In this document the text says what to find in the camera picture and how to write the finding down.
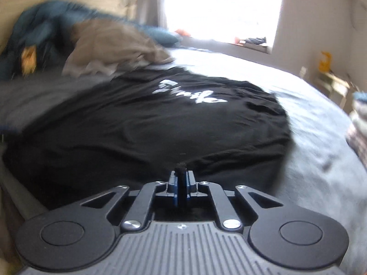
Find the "white low cabinet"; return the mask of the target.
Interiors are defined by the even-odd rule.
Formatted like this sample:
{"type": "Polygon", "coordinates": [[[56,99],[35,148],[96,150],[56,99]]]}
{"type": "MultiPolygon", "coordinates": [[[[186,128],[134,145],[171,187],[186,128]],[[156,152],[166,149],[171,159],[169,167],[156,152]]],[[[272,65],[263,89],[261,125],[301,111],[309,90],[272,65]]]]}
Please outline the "white low cabinet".
{"type": "Polygon", "coordinates": [[[314,85],[344,112],[351,112],[353,94],[358,92],[359,88],[351,81],[349,75],[343,78],[332,72],[319,73],[314,79],[314,85]]]}

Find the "clothes on window sill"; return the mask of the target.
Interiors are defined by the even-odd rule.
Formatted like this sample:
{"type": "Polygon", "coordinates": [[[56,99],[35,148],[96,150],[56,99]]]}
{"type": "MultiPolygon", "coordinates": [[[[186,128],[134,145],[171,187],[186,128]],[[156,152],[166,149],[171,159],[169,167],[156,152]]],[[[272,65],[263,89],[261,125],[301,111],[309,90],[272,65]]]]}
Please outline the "clothes on window sill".
{"type": "Polygon", "coordinates": [[[268,51],[267,39],[265,37],[246,38],[246,39],[237,38],[235,44],[258,52],[267,53],[268,51]]]}

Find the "grey bed blanket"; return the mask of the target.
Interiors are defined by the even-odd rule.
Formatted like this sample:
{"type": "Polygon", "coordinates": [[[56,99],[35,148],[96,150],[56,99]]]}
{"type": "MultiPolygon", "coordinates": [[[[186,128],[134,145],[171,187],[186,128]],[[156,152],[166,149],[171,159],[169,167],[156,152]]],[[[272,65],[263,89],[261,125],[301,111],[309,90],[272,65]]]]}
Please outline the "grey bed blanket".
{"type": "MultiPolygon", "coordinates": [[[[290,73],[193,48],[171,49],[174,65],[193,73],[249,81],[274,93],[287,111],[292,144],[274,194],[339,221],[350,246],[348,274],[366,272],[366,169],[345,136],[350,118],[323,94],[290,73]]],[[[102,74],[73,78],[59,68],[1,82],[1,128],[21,130],[74,94],[106,82],[102,74]]]]}

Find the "black t-shirt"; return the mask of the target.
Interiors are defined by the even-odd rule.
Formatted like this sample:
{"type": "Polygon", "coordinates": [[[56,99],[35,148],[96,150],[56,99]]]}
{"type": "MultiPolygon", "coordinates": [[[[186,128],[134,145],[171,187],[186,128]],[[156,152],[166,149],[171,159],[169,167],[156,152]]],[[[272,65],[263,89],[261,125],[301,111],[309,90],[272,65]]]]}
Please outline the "black t-shirt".
{"type": "Polygon", "coordinates": [[[136,70],[77,94],[11,137],[3,160],[46,208],[178,166],[231,189],[271,188],[291,139],[274,95],[182,68],[136,70]]]}

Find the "folded clothes stack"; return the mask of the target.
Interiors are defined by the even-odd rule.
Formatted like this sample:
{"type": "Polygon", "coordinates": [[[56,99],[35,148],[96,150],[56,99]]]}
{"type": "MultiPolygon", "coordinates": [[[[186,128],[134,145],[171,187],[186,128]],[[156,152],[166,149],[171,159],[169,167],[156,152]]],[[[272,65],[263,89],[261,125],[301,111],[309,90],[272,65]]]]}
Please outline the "folded clothes stack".
{"type": "Polygon", "coordinates": [[[367,163],[366,106],[366,92],[355,92],[350,112],[351,125],[346,136],[347,144],[356,153],[365,168],[367,163]]]}

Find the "blue duvet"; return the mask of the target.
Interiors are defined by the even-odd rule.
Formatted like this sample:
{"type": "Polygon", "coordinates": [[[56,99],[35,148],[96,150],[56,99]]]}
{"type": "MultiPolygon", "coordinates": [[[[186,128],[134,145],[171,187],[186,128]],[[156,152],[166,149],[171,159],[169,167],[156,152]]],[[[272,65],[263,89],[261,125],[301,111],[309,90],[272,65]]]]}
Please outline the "blue duvet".
{"type": "Polygon", "coordinates": [[[71,53],[72,26],[90,19],[111,19],[132,25],[164,47],[177,47],[182,37],[162,27],[141,25],[122,16],[108,14],[67,0],[47,0],[24,10],[15,22],[1,52],[1,80],[9,81],[20,73],[24,48],[36,46],[37,68],[59,66],[71,53]]]}

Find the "orange item on sill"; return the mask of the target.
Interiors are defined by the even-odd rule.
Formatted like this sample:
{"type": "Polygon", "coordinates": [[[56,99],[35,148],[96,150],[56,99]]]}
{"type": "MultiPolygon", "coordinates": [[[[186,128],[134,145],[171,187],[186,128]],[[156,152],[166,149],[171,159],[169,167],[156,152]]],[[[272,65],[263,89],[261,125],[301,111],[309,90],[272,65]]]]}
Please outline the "orange item on sill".
{"type": "Polygon", "coordinates": [[[181,29],[178,29],[175,32],[178,33],[180,36],[183,36],[183,37],[191,37],[191,35],[188,32],[186,32],[184,30],[181,30],[181,29]]]}

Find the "beige clothes pile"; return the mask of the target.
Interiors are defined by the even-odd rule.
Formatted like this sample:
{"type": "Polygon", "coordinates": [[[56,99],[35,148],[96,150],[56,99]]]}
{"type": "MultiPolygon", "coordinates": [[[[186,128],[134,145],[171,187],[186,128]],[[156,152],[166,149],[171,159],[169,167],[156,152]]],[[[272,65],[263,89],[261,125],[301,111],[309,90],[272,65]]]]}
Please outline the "beige clothes pile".
{"type": "Polygon", "coordinates": [[[150,64],[174,61],[169,51],[132,25],[107,19],[92,19],[72,27],[73,52],[62,74],[75,78],[83,74],[110,76],[150,64]]]}

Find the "grey curtain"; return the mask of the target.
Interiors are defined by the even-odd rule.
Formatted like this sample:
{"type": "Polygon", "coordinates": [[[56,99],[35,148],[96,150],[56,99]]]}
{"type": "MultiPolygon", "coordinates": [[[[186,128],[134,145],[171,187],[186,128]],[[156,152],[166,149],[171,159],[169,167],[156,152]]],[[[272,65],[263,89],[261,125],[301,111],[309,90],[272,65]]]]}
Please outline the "grey curtain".
{"type": "Polygon", "coordinates": [[[166,28],[164,0],[137,0],[136,21],[143,25],[166,28]]]}

